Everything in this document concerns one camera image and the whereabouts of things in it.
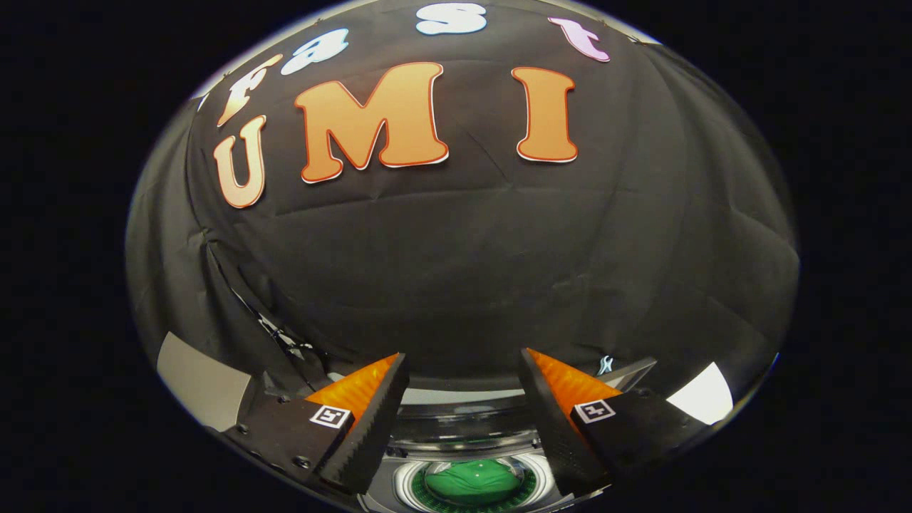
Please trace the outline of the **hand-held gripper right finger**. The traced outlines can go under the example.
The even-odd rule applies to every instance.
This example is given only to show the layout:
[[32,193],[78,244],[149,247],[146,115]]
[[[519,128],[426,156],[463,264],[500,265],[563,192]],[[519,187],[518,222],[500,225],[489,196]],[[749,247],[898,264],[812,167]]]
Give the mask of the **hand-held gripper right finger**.
[[654,390],[621,392],[533,348],[519,351],[518,376],[562,494],[638,480],[711,431]]

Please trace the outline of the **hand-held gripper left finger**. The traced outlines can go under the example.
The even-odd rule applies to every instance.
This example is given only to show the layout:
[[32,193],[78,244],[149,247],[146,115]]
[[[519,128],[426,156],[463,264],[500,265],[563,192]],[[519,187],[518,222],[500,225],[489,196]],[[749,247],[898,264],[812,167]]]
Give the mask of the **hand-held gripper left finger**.
[[395,353],[306,398],[277,398],[222,433],[247,457],[324,494],[365,494],[390,442],[408,387]]

